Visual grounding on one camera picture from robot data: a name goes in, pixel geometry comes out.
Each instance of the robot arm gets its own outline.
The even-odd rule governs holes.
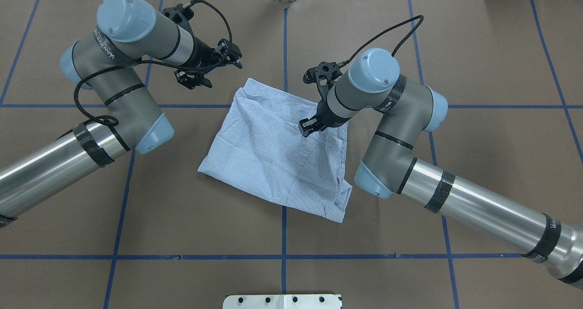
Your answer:
[[[97,27],[67,49],[61,68],[81,88],[93,88],[109,115],[88,114],[70,133],[0,170],[0,227],[127,151],[145,154],[171,139],[174,129],[132,68],[150,62],[142,56],[177,68],[177,81],[190,89],[211,87],[204,75],[213,68],[241,68],[236,45],[221,39],[211,49],[193,35],[188,20],[196,2],[162,14],[144,0],[104,0]]]
[[[316,83],[322,100],[312,118],[300,121],[300,130],[307,137],[341,126],[367,106],[383,113],[354,177],[360,188],[381,198],[392,192],[409,197],[507,242],[545,265],[552,277],[583,288],[582,225],[561,224],[411,155],[421,131],[431,132],[444,120],[448,104],[442,95],[400,75],[384,49],[367,50],[348,76],[341,75],[337,64],[327,62],[306,72],[304,82]]]

